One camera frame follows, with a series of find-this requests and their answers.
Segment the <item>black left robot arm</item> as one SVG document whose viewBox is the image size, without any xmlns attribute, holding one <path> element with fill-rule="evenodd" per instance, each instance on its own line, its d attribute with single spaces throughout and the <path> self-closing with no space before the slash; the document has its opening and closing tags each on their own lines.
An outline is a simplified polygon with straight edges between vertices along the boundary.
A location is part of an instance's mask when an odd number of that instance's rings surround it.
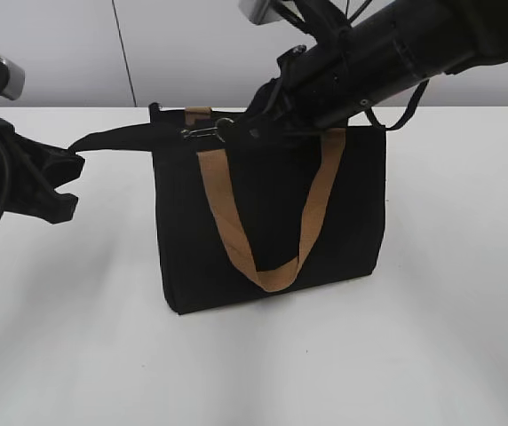
<svg viewBox="0 0 508 426">
<path fill-rule="evenodd" d="M 78 198 L 57 188 L 80 177 L 84 159 L 18 134 L 0 118 L 0 202 L 6 212 L 50 224 L 72 219 Z"/>
</svg>

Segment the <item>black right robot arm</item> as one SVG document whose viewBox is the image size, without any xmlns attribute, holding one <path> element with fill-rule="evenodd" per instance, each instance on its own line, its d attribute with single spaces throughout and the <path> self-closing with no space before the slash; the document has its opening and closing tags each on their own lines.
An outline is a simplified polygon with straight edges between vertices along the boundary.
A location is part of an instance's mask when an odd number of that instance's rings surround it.
<svg viewBox="0 0 508 426">
<path fill-rule="evenodd" d="M 244 1 L 256 25 L 272 15 L 310 35 L 290 49 L 280 74 L 220 134 L 244 145 L 313 135 L 407 89 L 415 96 L 436 75 L 508 62 L 508 1 L 393 1 L 365 20 L 329 1 Z"/>
</svg>

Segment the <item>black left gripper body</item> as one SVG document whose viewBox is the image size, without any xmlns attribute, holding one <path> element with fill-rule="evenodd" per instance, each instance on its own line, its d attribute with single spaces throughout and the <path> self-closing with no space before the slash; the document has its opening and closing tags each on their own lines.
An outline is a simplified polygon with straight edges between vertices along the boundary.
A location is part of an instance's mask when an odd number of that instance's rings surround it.
<svg viewBox="0 0 508 426">
<path fill-rule="evenodd" d="M 46 222 L 59 221 L 58 195 L 48 169 L 59 149 L 21 136 L 0 118 L 0 142 L 9 154 L 10 190 L 5 210 Z"/>
</svg>

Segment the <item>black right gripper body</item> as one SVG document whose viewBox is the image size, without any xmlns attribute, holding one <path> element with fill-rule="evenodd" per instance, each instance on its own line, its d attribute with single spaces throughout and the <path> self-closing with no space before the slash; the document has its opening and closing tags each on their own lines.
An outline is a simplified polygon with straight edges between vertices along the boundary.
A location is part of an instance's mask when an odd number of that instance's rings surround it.
<svg viewBox="0 0 508 426">
<path fill-rule="evenodd" d="M 291 69 L 307 47 L 300 44 L 277 59 L 280 75 L 258 89 L 246 111 L 225 125 L 226 142 L 284 142 L 287 138 L 309 138 L 323 129 L 303 119 L 290 90 L 286 88 Z"/>
</svg>

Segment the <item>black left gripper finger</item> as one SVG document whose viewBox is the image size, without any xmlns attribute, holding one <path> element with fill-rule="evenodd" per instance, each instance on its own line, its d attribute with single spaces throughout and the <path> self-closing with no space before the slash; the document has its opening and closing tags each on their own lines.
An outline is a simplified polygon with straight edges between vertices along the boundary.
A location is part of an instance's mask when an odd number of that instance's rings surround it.
<svg viewBox="0 0 508 426">
<path fill-rule="evenodd" d="M 20 147 L 51 186 L 62 186 L 81 176 L 85 160 L 65 148 L 21 137 Z"/>
<path fill-rule="evenodd" d="M 79 199 L 71 193 L 57 193 L 53 188 L 36 190 L 36 217 L 56 225 L 70 221 Z"/>
</svg>

